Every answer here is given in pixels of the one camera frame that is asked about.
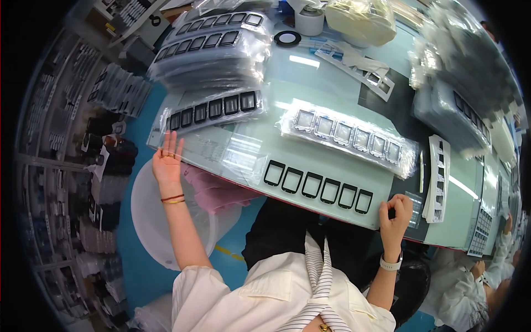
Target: wristwatch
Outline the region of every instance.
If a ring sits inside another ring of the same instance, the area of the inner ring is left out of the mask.
[[[382,257],[380,258],[380,266],[384,270],[396,271],[396,270],[400,269],[401,265],[402,265],[402,251],[400,251],[400,257],[398,258],[398,263],[394,263],[394,264],[387,263],[386,261],[383,260],[383,254],[382,254]]]

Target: red string bracelet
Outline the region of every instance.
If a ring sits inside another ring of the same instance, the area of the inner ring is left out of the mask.
[[[168,197],[168,198],[163,198],[160,201],[164,202],[164,201],[167,201],[167,200],[170,200],[170,199],[174,199],[174,198],[179,198],[179,197],[182,197],[182,196],[184,196],[184,194],[180,194],[180,195],[173,196],[173,197]]]

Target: black pants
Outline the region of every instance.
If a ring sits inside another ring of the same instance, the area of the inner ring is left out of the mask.
[[[319,244],[321,251],[324,237],[327,237],[332,266],[345,273],[350,282],[358,286],[363,261],[376,232],[335,219],[321,226],[318,214],[273,198],[267,198],[245,237],[242,256],[247,263],[247,270],[258,261],[277,254],[304,254],[306,230]]]

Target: yellow floor line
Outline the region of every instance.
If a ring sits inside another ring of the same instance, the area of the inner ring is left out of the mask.
[[[229,255],[229,256],[231,256],[232,258],[236,259],[236,260],[244,261],[243,257],[241,257],[241,256],[239,256],[239,255],[237,255],[237,254],[235,254],[235,253],[231,253],[229,250],[227,250],[227,249],[225,249],[225,248],[222,248],[222,247],[218,246],[217,244],[216,244],[216,246],[214,247],[214,249],[219,250],[219,251],[221,251],[222,253],[224,253],[224,254],[226,254],[226,255]]]

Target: white tape roll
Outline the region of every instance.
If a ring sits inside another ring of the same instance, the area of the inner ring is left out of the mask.
[[[324,12],[318,10],[320,15],[318,16],[308,16],[303,15],[304,9],[300,12],[295,13],[295,30],[298,33],[305,36],[317,36],[323,32],[324,25]]]

